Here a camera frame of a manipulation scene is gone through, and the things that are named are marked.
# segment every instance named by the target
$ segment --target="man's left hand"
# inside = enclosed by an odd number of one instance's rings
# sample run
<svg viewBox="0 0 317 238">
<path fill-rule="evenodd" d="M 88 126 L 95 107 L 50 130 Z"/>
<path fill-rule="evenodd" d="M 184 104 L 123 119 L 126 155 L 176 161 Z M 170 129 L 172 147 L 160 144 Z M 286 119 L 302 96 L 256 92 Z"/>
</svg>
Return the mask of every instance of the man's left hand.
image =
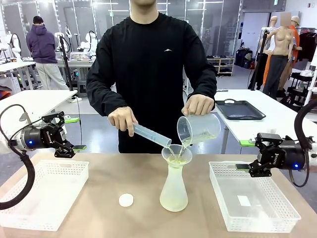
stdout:
<svg viewBox="0 0 317 238">
<path fill-rule="evenodd" d="M 214 106 L 214 100 L 202 94 L 196 94 L 191 96 L 184 108 L 182 113 L 184 116 L 188 115 L 206 115 L 211 112 Z"/>
</svg>

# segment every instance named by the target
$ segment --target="black long-sleeve shirt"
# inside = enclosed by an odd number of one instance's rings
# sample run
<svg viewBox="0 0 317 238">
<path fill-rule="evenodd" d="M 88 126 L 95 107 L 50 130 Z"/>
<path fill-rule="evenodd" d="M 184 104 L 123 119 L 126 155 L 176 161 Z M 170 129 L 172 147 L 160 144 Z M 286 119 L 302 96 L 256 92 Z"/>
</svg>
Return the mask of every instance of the black long-sleeve shirt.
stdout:
<svg viewBox="0 0 317 238">
<path fill-rule="evenodd" d="M 176 125 L 184 107 L 183 66 L 194 89 L 190 96 L 214 98 L 216 93 L 215 69 L 207 63 L 201 40 L 185 21 L 160 13 L 154 22 L 144 25 L 128 17 L 105 32 L 96 52 L 87 76 L 91 106 L 101 116 L 129 106 L 140 125 L 173 143 L 179 143 Z M 113 84 L 117 93 L 111 91 Z M 138 135 L 119 132 L 121 153 L 161 150 Z"/>
</svg>

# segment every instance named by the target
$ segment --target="black pants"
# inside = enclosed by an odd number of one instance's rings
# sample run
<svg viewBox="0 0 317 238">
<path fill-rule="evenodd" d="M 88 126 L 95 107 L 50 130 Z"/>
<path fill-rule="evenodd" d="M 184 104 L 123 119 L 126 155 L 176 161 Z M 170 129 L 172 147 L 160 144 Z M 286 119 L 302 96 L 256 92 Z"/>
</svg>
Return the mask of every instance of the black pants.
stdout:
<svg viewBox="0 0 317 238">
<path fill-rule="evenodd" d="M 262 54 L 261 61 L 260 61 L 260 63 L 257 64 L 257 69 L 258 69 L 257 78 L 255 79 L 255 72 L 256 71 L 254 70 L 248 89 L 252 88 L 252 84 L 253 84 L 254 80 L 257 83 L 257 90 L 261 89 L 261 86 L 263 85 L 263 76 L 264 76 L 264 72 L 265 72 L 267 57 L 268 57 L 267 54 Z"/>
<path fill-rule="evenodd" d="M 276 100 L 282 72 L 288 62 L 287 56 L 272 55 L 263 93 Z"/>
</svg>

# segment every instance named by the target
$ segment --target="man in black shirt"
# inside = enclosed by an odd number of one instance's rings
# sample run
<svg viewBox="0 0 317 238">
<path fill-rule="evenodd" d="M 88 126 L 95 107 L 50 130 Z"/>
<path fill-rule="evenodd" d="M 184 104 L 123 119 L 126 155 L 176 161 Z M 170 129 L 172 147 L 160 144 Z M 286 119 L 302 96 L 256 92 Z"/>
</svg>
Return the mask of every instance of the man in black shirt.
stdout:
<svg viewBox="0 0 317 238">
<path fill-rule="evenodd" d="M 185 106 L 183 67 L 194 89 Z M 89 102 L 119 130 L 120 153 L 162 150 L 134 135 L 134 123 L 179 143 L 177 120 L 209 113 L 215 93 L 201 40 L 185 21 L 158 13 L 156 0 L 131 0 L 131 16 L 105 32 L 87 76 Z"/>
</svg>

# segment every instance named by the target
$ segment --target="purple jacket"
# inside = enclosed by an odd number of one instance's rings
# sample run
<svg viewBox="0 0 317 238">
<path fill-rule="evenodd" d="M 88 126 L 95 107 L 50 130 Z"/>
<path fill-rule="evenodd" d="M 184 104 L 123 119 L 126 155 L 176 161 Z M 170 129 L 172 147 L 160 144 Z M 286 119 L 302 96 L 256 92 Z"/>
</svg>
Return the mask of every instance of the purple jacket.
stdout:
<svg viewBox="0 0 317 238">
<path fill-rule="evenodd" d="M 36 63 L 57 63 L 55 37 L 45 26 L 33 25 L 26 36 L 26 44 Z"/>
</svg>

